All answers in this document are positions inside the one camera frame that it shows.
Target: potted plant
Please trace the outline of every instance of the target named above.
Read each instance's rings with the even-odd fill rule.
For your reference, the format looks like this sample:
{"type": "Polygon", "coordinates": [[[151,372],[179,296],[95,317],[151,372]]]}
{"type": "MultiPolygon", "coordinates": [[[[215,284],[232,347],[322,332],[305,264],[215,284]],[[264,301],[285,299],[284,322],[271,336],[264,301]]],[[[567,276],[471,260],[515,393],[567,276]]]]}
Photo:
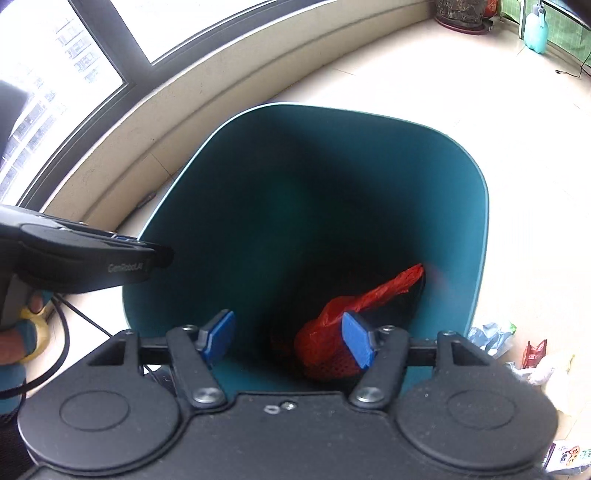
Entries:
{"type": "Polygon", "coordinates": [[[464,33],[485,33],[482,15],[487,0],[436,0],[435,19],[445,27],[464,33]]]}

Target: glass pane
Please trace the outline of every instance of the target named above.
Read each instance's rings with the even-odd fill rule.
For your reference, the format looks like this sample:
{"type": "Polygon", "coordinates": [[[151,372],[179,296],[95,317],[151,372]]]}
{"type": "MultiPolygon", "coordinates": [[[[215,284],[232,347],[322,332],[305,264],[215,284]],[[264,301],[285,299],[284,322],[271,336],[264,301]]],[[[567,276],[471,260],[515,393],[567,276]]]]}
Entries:
{"type": "Polygon", "coordinates": [[[261,0],[111,0],[149,61],[261,0]]]}
{"type": "Polygon", "coordinates": [[[0,14],[0,45],[0,79],[29,94],[0,164],[0,200],[14,205],[123,82],[67,0],[14,0],[0,14]]]}

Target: circular pad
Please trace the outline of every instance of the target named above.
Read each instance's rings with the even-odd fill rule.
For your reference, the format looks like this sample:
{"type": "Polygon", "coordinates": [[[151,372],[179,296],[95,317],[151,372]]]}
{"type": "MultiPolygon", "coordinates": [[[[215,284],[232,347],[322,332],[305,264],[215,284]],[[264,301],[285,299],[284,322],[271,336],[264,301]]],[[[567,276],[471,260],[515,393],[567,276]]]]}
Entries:
{"type": "Polygon", "coordinates": [[[456,422],[476,430],[490,430],[509,423],[515,405],[499,394],[467,390],[447,401],[447,411],[456,422]]]}
{"type": "Polygon", "coordinates": [[[440,372],[400,398],[403,435],[435,460],[470,471],[541,461],[557,427],[552,404],[508,370],[466,368],[440,372]]]}
{"type": "Polygon", "coordinates": [[[109,391],[79,393],[64,402],[61,419],[70,427],[86,432],[99,432],[116,427],[129,414],[125,397],[109,391]]]}
{"type": "Polygon", "coordinates": [[[68,393],[56,379],[43,401],[25,403],[19,428],[36,460],[104,472],[145,458],[174,434],[180,416],[168,391],[136,373],[117,379],[116,368],[108,369],[93,381],[76,378],[68,393]]]}

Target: blue gripper pad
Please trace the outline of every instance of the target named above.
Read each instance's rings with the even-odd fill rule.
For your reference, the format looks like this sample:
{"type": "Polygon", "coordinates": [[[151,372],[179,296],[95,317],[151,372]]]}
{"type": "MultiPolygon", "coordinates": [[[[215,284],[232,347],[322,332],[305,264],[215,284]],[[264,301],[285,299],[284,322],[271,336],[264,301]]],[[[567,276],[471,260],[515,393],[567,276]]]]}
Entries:
{"type": "Polygon", "coordinates": [[[201,356],[208,365],[220,361],[234,338],[236,330],[236,317],[234,312],[228,312],[216,325],[209,330],[206,347],[202,350],[201,356]]]}
{"type": "Polygon", "coordinates": [[[375,352],[369,341],[369,332],[355,319],[355,314],[343,314],[341,332],[357,364],[361,368],[371,366],[375,352]]]}

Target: teal watering can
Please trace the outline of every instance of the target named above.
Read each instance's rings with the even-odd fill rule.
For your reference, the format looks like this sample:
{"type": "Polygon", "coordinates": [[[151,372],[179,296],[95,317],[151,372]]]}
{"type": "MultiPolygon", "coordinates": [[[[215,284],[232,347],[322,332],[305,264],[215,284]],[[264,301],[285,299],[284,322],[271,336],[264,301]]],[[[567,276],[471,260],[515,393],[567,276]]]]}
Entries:
{"type": "Polygon", "coordinates": [[[537,53],[544,53],[548,43],[548,22],[542,3],[534,5],[533,12],[525,20],[525,45],[537,53]]]}

